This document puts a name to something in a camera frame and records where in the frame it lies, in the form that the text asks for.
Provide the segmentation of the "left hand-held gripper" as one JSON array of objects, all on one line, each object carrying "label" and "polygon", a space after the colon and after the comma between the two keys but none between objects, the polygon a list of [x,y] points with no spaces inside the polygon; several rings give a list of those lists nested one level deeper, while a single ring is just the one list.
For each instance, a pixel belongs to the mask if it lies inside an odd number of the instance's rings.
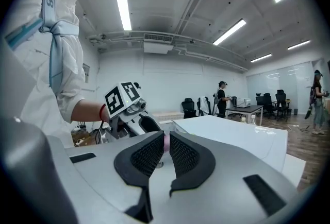
[{"label": "left hand-held gripper", "polygon": [[115,139],[161,131],[155,118],[145,112],[146,101],[137,82],[119,82],[104,99],[109,114],[107,132]]}]

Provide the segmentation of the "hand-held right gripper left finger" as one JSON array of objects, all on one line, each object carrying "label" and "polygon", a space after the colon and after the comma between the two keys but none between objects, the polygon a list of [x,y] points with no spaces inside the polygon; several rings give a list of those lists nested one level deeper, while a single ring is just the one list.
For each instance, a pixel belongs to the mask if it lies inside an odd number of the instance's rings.
[{"label": "hand-held right gripper left finger", "polygon": [[143,223],[153,220],[149,179],[164,153],[162,130],[66,152],[82,178],[106,202]]}]

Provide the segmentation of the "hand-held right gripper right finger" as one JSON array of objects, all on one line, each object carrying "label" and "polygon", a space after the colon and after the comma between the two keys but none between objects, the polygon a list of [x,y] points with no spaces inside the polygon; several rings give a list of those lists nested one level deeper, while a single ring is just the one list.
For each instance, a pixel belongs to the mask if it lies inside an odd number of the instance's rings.
[{"label": "hand-held right gripper right finger", "polygon": [[171,223],[258,224],[297,195],[280,172],[237,146],[172,132],[170,155]]}]

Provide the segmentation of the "white microwave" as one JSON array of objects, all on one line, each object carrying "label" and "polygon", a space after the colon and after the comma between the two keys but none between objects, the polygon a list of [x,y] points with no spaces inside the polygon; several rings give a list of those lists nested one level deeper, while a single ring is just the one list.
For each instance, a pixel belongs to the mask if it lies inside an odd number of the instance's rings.
[{"label": "white microwave", "polygon": [[161,121],[160,125],[166,131],[176,129],[179,132],[240,147],[280,173],[283,171],[288,140],[288,132],[285,130],[240,123],[211,115],[165,120]]}]

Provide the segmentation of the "person's left forearm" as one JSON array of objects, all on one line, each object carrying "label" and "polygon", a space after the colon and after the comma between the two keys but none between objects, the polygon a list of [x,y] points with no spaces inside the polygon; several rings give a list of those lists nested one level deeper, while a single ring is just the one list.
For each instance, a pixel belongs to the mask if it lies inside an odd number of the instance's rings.
[{"label": "person's left forearm", "polygon": [[[101,121],[99,117],[99,111],[103,104],[90,102],[85,99],[80,100],[74,107],[71,115],[71,121],[75,122],[99,122]],[[109,114],[104,109],[104,122],[109,122]]]}]

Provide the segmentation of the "checkered cloth table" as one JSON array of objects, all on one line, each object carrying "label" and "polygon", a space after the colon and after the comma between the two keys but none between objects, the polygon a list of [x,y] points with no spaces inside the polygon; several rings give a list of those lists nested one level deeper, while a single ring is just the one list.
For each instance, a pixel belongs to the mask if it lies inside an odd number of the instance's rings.
[{"label": "checkered cloth table", "polygon": [[184,118],[182,112],[153,112],[153,116],[159,122],[165,122],[169,120],[178,120]]}]

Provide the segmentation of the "white jacket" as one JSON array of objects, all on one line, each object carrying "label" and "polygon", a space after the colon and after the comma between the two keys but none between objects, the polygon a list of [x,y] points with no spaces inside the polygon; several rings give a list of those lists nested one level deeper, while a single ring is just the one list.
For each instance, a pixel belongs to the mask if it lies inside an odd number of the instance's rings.
[{"label": "white jacket", "polygon": [[208,101],[206,97],[200,97],[198,100],[199,116],[209,115]]}]

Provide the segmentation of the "dark top table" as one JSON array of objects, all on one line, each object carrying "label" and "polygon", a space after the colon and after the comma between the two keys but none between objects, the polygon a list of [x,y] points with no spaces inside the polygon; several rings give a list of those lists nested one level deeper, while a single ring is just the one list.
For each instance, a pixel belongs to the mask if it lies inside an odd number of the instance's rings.
[{"label": "dark top table", "polygon": [[261,105],[251,105],[245,108],[240,108],[240,107],[231,107],[226,109],[226,118],[228,119],[228,116],[232,113],[237,113],[241,115],[245,115],[246,117],[246,122],[251,123],[251,118],[252,115],[255,115],[256,113],[260,113],[260,118],[259,118],[259,126],[262,125],[262,118],[263,118],[263,106]]}]

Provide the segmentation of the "white boxy appliance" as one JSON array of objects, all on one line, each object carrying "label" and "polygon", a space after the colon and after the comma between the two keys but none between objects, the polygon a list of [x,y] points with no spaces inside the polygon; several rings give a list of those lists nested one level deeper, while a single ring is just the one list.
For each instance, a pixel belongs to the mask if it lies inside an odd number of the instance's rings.
[{"label": "white boxy appliance", "polygon": [[249,98],[237,98],[236,107],[237,108],[247,108],[251,105],[251,100]]}]

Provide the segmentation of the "white air conditioner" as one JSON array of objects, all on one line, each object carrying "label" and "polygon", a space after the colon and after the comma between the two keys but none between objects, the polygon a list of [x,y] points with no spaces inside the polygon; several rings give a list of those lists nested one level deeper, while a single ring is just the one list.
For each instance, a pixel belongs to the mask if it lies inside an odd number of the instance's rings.
[{"label": "white air conditioner", "polygon": [[153,33],[145,33],[143,36],[143,51],[149,54],[166,55],[173,49],[173,37]]}]

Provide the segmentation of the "white ceiling pipes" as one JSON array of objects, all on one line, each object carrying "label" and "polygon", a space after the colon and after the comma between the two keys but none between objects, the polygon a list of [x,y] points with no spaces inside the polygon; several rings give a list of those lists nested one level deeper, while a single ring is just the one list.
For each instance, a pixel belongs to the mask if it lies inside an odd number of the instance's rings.
[{"label": "white ceiling pipes", "polygon": [[248,71],[245,57],[238,53],[222,46],[215,46],[207,41],[174,33],[140,30],[114,31],[89,35],[87,40],[97,48],[99,53],[128,49],[140,49],[143,51],[143,36],[145,33],[173,37],[172,44],[174,47],[167,54],[178,54],[204,60],[241,73]]}]

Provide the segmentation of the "white table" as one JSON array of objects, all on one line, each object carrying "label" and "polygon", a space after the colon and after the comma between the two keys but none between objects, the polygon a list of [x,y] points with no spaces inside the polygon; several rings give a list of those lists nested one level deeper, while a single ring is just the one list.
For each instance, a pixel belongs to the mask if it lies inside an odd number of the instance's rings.
[{"label": "white table", "polygon": [[295,186],[298,187],[302,178],[306,161],[286,154],[282,174]]}]

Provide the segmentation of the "person's white clothing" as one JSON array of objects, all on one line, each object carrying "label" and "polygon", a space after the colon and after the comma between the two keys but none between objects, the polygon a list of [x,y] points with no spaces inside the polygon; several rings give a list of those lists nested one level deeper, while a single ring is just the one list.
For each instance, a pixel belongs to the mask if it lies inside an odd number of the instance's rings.
[{"label": "person's white clothing", "polygon": [[21,119],[73,147],[68,127],[85,81],[77,0],[15,0],[5,40],[36,81]]}]

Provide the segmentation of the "white wall electrical box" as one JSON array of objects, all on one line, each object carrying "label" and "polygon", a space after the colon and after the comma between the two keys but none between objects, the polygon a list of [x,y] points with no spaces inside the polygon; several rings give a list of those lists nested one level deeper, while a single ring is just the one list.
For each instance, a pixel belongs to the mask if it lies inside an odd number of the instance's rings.
[{"label": "white wall electrical box", "polygon": [[83,64],[82,67],[85,75],[85,83],[89,83],[90,66]]}]

